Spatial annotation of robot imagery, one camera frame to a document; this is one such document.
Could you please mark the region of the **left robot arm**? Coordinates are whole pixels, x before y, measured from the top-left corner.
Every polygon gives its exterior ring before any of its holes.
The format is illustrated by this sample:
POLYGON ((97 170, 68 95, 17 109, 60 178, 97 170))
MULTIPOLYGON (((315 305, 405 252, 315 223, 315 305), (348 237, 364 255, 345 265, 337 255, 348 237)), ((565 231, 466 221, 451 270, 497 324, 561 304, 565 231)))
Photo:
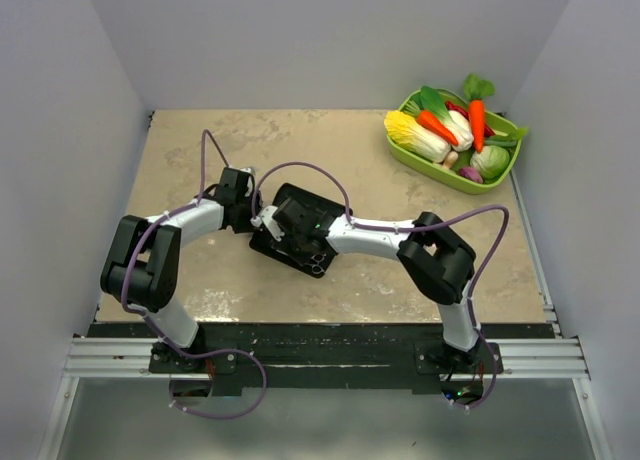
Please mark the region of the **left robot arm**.
POLYGON ((218 182, 187 205, 147 218, 127 215, 117 226, 101 272, 101 290, 175 345, 171 358, 185 372, 205 365, 207 348, 199 342, 199 325, 175 294, 181 249, 227 228, 251 232, 254 191, 253 168, 226 167, 218 182))

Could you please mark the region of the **silver scissors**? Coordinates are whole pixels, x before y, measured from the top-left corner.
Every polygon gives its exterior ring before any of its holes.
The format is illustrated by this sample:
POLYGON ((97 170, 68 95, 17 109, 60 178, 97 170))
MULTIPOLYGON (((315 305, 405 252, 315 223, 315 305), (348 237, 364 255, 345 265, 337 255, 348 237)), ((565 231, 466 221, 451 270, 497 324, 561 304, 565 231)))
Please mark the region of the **silver scissors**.
POLYGON ((325 275, 326 258, 325 254, 315 254, 306 263, 306 267, 314 278, 321 278, 325 275))

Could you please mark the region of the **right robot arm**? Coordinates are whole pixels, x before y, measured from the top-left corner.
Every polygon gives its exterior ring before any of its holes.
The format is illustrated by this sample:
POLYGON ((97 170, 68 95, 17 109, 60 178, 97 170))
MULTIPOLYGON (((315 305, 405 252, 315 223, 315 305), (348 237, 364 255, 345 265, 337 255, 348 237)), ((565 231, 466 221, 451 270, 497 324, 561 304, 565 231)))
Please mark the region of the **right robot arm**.
POLYGON ((258 218, 276 250, 297 263, 330 254, 400 262, 419 292, 437 304, 448 366, 466 373, 480 362, 479 334, 464 299, 476 254, 451 228, 438 228, 440 218, 435 214, 422 213, 414 221, 363 224, 347 214, 313 211, 289 198, 263 208, 258 218))

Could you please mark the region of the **black tool case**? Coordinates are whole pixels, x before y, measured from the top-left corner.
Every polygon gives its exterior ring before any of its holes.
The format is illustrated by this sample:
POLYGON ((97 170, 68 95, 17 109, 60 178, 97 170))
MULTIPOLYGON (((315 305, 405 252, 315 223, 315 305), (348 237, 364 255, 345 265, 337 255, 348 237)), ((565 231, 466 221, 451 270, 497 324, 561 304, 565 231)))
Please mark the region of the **black tool case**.
POLYGON ((326 239, 329 227, 344 214, 345 206, 290 183, 279 188, 274 206, 281 239, 261 227, 249 247, 313 278, 322 278, 338 255, 326 239))

